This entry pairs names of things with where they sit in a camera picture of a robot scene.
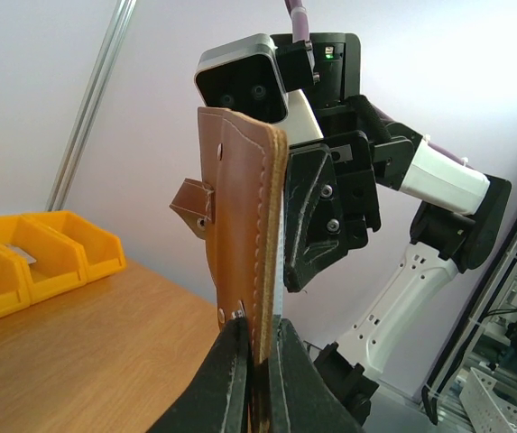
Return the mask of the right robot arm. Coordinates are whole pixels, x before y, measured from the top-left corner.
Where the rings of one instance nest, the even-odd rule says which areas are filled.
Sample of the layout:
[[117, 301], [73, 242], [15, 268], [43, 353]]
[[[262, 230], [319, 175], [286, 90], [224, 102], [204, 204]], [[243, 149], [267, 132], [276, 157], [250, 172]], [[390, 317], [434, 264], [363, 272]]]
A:
[[402, 333], [440, 289], [492, 252], [512, 185], [371, 104], [360, 92], [356, 35], [315, 32], [295, 41], [285, 33], [273, 41], [284, 85], [300, 90], [283, 124], [293, 138], [284, 192], [287, 290], [304, 290], [367, 245], [381, 226], [379, 186], [420, 201], [387, 286], [314, 363], [329, 391], [363, 423]]

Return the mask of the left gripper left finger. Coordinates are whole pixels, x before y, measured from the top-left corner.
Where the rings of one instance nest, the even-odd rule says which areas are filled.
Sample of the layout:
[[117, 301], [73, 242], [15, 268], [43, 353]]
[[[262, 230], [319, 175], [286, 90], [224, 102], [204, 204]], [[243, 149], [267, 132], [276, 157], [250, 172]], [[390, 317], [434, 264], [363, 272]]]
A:
[[151, 432], [246, 432], [251, 350], [246, 318], [229, 320], [185, 391]]

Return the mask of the brown leather card holder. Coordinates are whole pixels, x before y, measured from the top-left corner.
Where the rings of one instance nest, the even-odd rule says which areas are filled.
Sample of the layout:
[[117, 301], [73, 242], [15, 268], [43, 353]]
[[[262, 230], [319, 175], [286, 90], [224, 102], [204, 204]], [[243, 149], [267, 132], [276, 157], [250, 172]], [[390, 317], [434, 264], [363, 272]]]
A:
[[198, 109], [200, 180], [171, 209], [205, 243], [218, 320], [248, 321], [255, 364], [270, 354], [282, 191], [289, 155], [280, 128], [225, 108]]

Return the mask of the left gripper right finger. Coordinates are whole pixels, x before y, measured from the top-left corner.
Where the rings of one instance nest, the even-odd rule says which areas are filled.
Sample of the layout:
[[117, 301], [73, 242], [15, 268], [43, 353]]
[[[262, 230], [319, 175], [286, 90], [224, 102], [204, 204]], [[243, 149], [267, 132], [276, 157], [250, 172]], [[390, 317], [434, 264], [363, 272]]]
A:
[[275, 315], [268, 360], [271, 432], [362, 432], [330, 392], [293, 324]]

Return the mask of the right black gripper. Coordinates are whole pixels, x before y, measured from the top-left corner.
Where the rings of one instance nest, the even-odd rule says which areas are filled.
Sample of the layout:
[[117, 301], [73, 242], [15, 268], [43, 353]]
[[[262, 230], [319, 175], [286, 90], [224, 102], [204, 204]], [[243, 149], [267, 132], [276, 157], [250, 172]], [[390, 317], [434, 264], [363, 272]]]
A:
[[349, 249], [361, 249], [368, 244], [368, 230], [382, 226], [366, 134], [339, 134], [329, 143], [330, 150], [312, 144], [290, 153], [284, 188], [284, 284], [289, 292], [303, 290], [345, 257], [346, 240]]

